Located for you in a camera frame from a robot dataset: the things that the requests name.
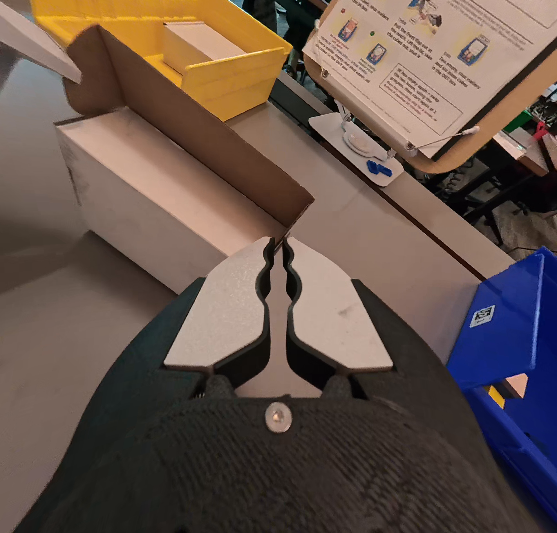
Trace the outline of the blue plastic bin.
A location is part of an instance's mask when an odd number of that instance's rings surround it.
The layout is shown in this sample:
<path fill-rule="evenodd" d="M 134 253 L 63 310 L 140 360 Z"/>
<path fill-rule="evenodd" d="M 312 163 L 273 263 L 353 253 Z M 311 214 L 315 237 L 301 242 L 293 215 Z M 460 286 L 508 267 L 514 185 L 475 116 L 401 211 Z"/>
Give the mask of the blue plastic bin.
<path fill-rule="evenodd" d="M 447 363 L 487 444 L 556 522 L 556 255 L 482 282 Z"/>

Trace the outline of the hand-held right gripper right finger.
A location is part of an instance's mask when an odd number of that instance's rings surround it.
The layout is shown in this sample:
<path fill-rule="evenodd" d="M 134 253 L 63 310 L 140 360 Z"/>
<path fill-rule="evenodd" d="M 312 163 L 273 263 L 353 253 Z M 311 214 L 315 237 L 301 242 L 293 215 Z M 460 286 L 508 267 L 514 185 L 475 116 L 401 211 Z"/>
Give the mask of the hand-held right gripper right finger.
<path fill-rule="evenodd" d="M 285 239 L 286 357 L 304 381 L 324 390 L 333 376 L 387 372 L 394 363 L 352 279 L 296 238 Z"/>

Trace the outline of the green plastic bin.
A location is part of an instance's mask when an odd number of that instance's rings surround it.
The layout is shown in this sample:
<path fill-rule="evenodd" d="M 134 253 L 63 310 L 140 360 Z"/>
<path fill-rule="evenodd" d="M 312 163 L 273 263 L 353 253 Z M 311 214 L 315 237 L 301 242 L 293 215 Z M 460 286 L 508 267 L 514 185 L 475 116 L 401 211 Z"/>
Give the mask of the green plastic bin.
<path fill-rule="evenodd" d="M 502 130 L 508 134 L 522 128 L 525 124 L 532 120 L 532 114 L 528 109 L 523 110 L 517 115 L 510 123 L 508 123 Z"/>

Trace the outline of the white board stand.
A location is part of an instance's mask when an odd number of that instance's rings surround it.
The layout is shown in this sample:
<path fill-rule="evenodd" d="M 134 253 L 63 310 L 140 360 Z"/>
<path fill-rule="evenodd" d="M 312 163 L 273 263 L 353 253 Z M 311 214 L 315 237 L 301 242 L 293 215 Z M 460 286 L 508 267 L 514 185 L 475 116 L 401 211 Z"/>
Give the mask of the white board stand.
<path fill-rule="evenodd" d="M 324 140 L 324 146 L 330 147 L 332 153 L 367 184 L 386 188 L 404 173 L 396 151 L 344 107 L 340 107 L 340 111 L 310 118 L 309 125 Z M 390 168 L 393 176 L 371 174 L 366 167 L 367 160 Z"/>

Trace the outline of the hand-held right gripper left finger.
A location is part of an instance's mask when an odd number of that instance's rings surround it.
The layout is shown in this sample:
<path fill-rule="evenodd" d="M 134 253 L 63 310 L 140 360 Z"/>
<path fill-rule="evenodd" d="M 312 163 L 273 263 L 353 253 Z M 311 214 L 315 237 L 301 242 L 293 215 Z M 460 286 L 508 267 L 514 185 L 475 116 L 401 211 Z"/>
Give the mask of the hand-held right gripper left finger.
<path fill-rule="evenodd" d="M 221 375 L 238 388 L 267 366 L 275 239 L 262 237 L 205 278 L 165 359 L 164 368 Z"/>

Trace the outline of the yellow plastic bin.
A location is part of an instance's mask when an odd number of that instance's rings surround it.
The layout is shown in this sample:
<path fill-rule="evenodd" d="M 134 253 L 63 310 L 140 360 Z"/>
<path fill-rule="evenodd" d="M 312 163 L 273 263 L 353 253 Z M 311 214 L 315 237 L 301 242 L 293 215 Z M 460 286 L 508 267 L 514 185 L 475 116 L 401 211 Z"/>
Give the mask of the yellow plastic bin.
<path fill-rule="evenodd" d="M 69 47 L 99 25 L 222 121 L 268 100 L 292 46 L 230 0 L 30 0 L 35 21 Z M 212 31 L 240 50 L 174 68 L 164 57 L 172 24 Z"/>

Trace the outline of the white cardboard box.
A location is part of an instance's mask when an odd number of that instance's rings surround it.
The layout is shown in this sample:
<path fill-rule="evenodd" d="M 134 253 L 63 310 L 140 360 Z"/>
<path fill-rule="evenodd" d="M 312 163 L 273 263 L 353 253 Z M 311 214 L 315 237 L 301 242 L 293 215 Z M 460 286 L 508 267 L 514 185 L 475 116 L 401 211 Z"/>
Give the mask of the white cardboard box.
<path fill-rule="evenodd" d="M 246 52 L 204 22 L 165 23 L 162 35 L 163 62 L 180 75 L 185 69 L 245 55 Z"/>
<path fill-rule="evenodd" d="M 82 31 L 55 124 L 88 230 L 174 293 L 314 202 L 288 173 L 108 30 Z"/>

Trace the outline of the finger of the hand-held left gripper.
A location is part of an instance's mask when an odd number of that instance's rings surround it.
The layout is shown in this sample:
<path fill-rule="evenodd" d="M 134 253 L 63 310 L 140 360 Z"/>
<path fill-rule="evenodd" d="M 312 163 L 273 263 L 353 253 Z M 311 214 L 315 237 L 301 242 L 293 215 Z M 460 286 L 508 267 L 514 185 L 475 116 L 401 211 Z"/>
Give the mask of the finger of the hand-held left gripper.
<path fill-rule="evenodd" d="M 81 70 L 66 51 L 44 30 L 4 3 L 1 3 L 1 44 L 61 77 L 81 83 Z"/>

